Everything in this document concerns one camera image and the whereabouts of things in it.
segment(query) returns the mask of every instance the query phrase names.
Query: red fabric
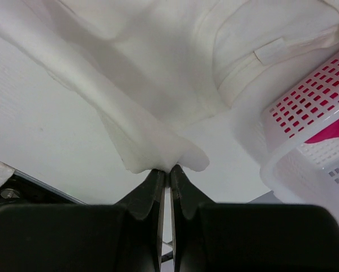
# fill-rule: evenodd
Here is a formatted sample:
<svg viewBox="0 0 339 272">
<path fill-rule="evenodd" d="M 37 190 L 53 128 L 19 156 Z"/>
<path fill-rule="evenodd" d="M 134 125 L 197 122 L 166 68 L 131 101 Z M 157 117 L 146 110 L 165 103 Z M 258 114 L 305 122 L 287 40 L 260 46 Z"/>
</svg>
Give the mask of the red fabric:
<svg viewBox="0 0 339 272">
<path fill-rule="evenodd" d="M 326 139 L 339 137 L 339 120 L 317 133 L 315 136 L 306 141 L 306 143 L 318 143 Z"/>
</svg>

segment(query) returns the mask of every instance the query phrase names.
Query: basket hole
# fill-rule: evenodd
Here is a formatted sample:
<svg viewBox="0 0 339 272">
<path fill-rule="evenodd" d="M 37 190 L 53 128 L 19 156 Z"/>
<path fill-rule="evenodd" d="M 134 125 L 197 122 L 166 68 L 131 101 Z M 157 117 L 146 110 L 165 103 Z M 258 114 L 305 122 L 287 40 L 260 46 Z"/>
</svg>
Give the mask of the basket hole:
<svg viewBox="0 0 339 272">
<path fill-rule="evenodd" d="M 327 94 L 328 92 L 330 92 L 330 89 L 329 88 L 326 88 L 324 91 L 323 91 L 323 94 Z"/>
<path fill-rule="evenodd" d="M 337 92 L 333 93 L 330 95 L 330 98 L 334 99 L 335 97 L 337 97 L 339 94 Z"/>
<path fill-rule="evenodd" d="M 322 106 L 325 106 L 326 104 L 328 104 L 328 101 L 327 101 L 327 100 L 323 100 L 323 101 L 320 103 L 320 105 L 322 105 Z"/>
</svg>

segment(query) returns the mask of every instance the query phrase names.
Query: laundry basket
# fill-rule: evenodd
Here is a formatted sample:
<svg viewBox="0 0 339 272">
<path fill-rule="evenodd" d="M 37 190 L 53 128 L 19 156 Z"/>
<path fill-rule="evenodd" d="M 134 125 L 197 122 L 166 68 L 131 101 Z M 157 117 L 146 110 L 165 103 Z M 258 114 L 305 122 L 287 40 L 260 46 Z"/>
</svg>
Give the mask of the laundry basket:
<svg viewBox="0 0 339 272">
<path fill-rule="evenodd" d="M 261 178 L 284 202 L 328 209 L 339 222 L 339 138 L 305 141 L 339 119 L 339 52 L 262 114 Z"/>
</svg>

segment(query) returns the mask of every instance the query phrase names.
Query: gray surface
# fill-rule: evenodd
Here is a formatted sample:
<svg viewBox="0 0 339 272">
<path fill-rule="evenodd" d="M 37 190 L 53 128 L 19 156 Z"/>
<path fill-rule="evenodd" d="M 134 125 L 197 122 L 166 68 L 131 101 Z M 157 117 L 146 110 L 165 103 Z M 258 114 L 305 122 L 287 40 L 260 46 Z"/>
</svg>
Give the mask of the gray surface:
<svg viewBox="0 0 339 272">
<path fill-rule="evenodd" d="M 260 197 L 255 198 L 249 203 L 251 204 L 281 204 L 282 202 L 275 197 L 273 192 L 268 192 L 266 194 L 263 194 Z"/>
<path fill-rule="evenodd" d="M 174 271 L 173 260 L 162 263 L 161 272 L 173 272 L 173 271 Z"/>
</svg>

